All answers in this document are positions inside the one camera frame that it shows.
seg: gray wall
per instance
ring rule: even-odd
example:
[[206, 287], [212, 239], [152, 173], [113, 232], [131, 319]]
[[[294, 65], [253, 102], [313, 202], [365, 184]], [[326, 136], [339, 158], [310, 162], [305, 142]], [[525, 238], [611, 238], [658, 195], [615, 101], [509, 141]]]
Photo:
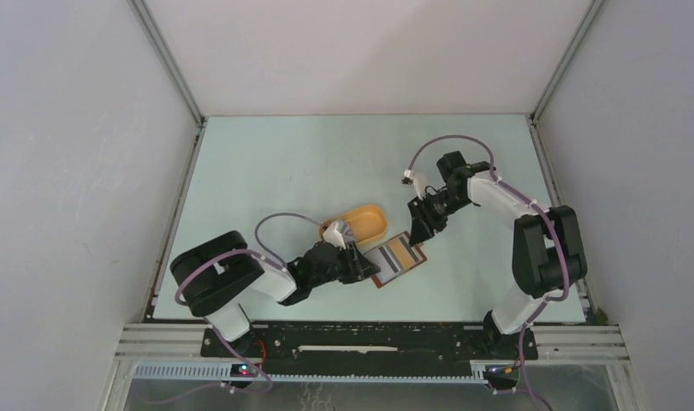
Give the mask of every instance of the gray wall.
[[97, 407], [194, 130], [125, 0], [0, 1], [0, 409]]
[[694, 1], [609, 2], [541, 125], [650, 406], [694, 409]]

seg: black mounting plate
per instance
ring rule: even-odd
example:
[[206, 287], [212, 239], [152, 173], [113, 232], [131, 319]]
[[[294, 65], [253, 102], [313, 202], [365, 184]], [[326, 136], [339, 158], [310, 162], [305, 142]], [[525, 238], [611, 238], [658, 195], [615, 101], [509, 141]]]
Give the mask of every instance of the black mounting plate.
[[[472, 375], [471, 360], [517, 358], [491, 355], [483, 344], [482, 326], [476, 323], [256, 321], [252, 334], [266, 347], [264, 371], [283, 375], [463, 377]], [[300, 349], [303, 346], [396, 349], [362, 353]], [[530, 330], [525, 333], [524, 353], [527, 360], [538, 358]], [[260, 358], [261, 347], [254, 344], [243, 354]], [[205, 330], [200, 355], [233, 358], [212, 329]]]

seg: white wall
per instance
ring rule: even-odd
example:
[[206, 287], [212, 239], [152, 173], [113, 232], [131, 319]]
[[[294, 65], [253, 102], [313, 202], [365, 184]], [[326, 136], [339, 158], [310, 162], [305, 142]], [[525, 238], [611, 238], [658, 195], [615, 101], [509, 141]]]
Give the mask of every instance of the white wall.
[[97, 407], [194, 127], [125, 0], [0, 1], [0, 409]]
[[651, 407], [694, 409], [694, 1], [609, 2], [542, 128]]
[[155, 0], [206, 115], [526, 113], [590, 0]]

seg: light green table surface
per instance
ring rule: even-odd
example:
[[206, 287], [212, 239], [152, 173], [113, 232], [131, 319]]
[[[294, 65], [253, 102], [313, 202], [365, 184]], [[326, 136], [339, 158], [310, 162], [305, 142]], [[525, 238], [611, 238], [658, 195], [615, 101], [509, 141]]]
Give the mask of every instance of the light green table surface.
[[[400, 184], [412, 155], [443, 134], [469, 134], [495, 153], [503, 177], [549, 203], [543, 175], [523, 116], [254, 116], [211, 117], [187, 191], [169, 262], [186, 250], [237, 229], [249, 246], [256, 223], [277, 211], [324, 220], [363, 204], [381, 206], [389, 221], [384, 240], [409, 231]], [[429, 147], [415, 170], [440, 187], [436, 161], [462, 151], [468, 163], [487, 160], [482, 148], [448, 140]], [[264, 225], [266, 245], [291, 260], [317, 241], [317, 228], [283, 217]], [[237, 301], [251, 319], [352, 321], [482, 321], [513, 283], [513, 233], [484, 207], [468, 206], [425, 243], [428, 261], [388, 286], [371, 280], [330, 283], [292, 307], [252, 290]], [[191, 319], [175, 304], [175, 280], [165, 273], [155, 319]], [[575, 288], [567, 301], [549, 306], [538, 321], [583, 322]]]

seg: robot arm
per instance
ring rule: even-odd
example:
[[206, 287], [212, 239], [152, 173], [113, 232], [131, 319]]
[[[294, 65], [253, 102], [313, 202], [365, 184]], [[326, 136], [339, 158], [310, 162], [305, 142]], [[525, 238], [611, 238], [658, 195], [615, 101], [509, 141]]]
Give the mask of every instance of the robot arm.
[[235, 349], [249, 348], [251, 323], [233, 299], [246, 289], [268, 295], [283, 306], [306, 299], [311, 290], [329, 283], [356, 283], [379, 272], [357, 249], [347, 223], [334, 221], [303, 257], [282, 267], [247, 249], [238, 231], [230, 231], [179, 255], [170, 265], [178, 283], [176, 302], [203, 317]]
[[[411, 170], [403, 183], [418, 191], [409, 203], [412, 214], [411, 245], [429, 240], [447, 227], [448, 216], [473, 203], [490, 209], [513, 232], [513, 279], [516, 284], [498, 306], [488, 312], [483, 325], [492, 344], [501, 336], [517, 334], [545, 301], [563, 295], [563, 270], [556, 251], [563, 250], [569, 285], [586, 274], [586, 261], [576, 213], [567, 205], [549, 207], [527, 203], [500, 184], [502, 178], [490, 173], [486, 162], [467, 164], [460, 152], [450, 152], [437, 162], [445, 187], [426, 193], [424, 178]], [[553, 224], [558, 238], [549, 238], [549, 228], [541, 213]], [[554, 242], [546, 245], [546, 239]]]

